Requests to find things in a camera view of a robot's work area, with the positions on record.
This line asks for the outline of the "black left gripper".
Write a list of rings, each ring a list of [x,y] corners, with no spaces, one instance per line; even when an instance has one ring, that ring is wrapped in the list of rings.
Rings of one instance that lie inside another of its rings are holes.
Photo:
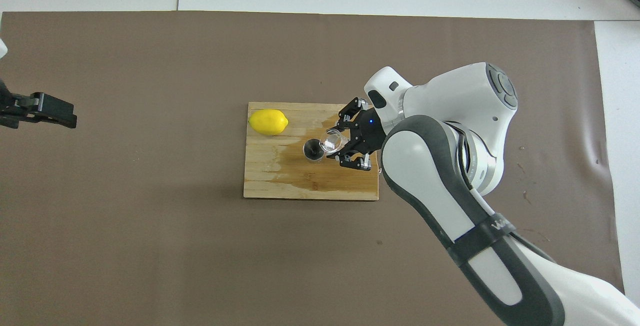
[[[34,92],[29,96],[9,91],[3,79],[0,79],[0,125],[18,129],[19,120],[28,123],[61,124],[70,129],[77,127],[74,105],[55,98],[45,92]]]

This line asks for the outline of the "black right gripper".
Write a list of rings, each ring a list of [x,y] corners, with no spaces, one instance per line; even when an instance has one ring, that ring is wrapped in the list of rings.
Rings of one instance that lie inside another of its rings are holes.
[[[328,152],[327,158],[333,159],[343,168],[371,171],[372,154],[381,149],[386,133],[375,108],[369,108],[366,99],[356,97],[338,113],[338,120],[327,130],[350,131],[347,148]]]

